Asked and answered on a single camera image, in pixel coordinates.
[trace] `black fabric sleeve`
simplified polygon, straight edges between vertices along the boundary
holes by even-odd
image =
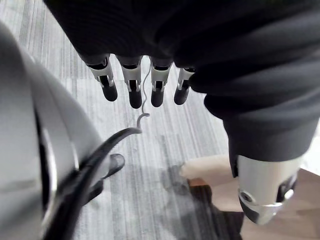
[[[82,55],[173,59],[237,155],[285,161],[320,116],[319,0],[45,0]]]
[[[320,9],[256,5],[223,18],[167,49],[178,67],[196,68],[190,86],[223,120],[236,176],[237,155],[286,161],[309,148],[320,116]]]

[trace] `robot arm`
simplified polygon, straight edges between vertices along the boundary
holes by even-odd
[[[252,221],[266,223],[292,196],[320,116],[318,0],[45,2],[82,55],[156,53],[195,69],[179,81],[175,102],[189,85],[207,94]],[[103,28],[100,16],[110,16]],[[153,82],[158,96],[165,83]]]

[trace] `robotic finger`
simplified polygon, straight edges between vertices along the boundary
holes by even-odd
[[[114,81],[111,63],[108,54],[102,63],[88,65],[95,79],[100,83],[104,97],[110,102],[114,102],[118,97],[117,87]]]
[[[160,107],[164,101],[165,86],[172,65],[171,59],[151,57],[151,103],[154,107]]]
[[[180,68],[178,84],[174,94],[174,102],[182,105],[186,102],[189,94],[189,78],[195,73],[194,68]]]
[[[141,96],[141,59],[142,56],[116,56],[121,64],[124,82],[129,92],[131,107],[138,109],[142,105]]]

